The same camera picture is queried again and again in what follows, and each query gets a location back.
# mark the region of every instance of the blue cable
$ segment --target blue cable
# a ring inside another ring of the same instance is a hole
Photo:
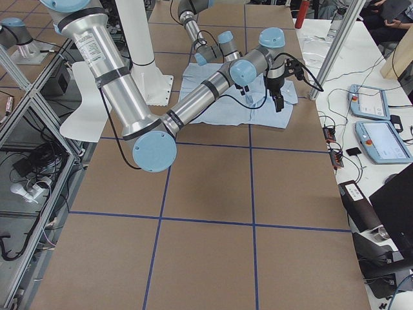
[[[413,274],[410,274],[410,275],[408,275],[406,278],[404,278],[403,281],[401,281],[401,282],[399,283],[399,285],[397,286],[396,290],[394,291],[393,297],[392,297],[392,299],[391,299],[391,301],[390,301],[390,303],[389,303],[389,305],[388,305],[387,310],[390,310],[390,309],[391,309],[392,304],[393,304],[393,301],[394,301],[394,299],[395,299],[395,297],[396,297],[396,294],[399,292],[399,289],[400,289],[400,287],[402,286],[402,284],[405,283],[405,281],[406,281],[407,279],[412,278],[412,277],[413,277]]]

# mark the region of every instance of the label on robot arm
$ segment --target label on robot arm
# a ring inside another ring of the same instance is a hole
[[[351,198],[353,198],[355,202],[363,199],[363,195],[360,193],[360,191],[354,184],[346,185],[346,190],[348,191]]]
[[[93,34],[86,34],[76,41],[76,46],[89,66],[106,57]]]

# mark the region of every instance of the person's leg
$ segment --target person's leg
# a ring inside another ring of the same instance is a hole
[[[406,34],[407,30],[393,29],[387,27],[381,27],[370,31],[374,42],[379,45],[382,42],[399,42]]]
[[[375,14],[364,17],[363,23],[366,26],[367,30],[373,30],[382,28],[385,24],[385,21],[380,17],[380,15]]]

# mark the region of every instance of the laptop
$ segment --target laptop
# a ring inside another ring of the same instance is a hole
[[[397,17],[402,23],[406,23],[408,22],[408,18],[402,13],[411,4],[411,0],[386,0],[386,2],[384,2],[382,5],[380,16],[384,20],[387,20],[389,23],[391,23],[392,20]]]

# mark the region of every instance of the brown table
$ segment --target brown table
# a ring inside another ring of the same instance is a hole
[[[171,106],[193,58],[168,6],[150,31]],[[198,23],[242,52],[278,26],[301,57],[284,7],[217,5]],[[157,174],[126,167],[106,128],[31,309],[370,309],[316,104],[294,84],[287,129],[189,125]]]

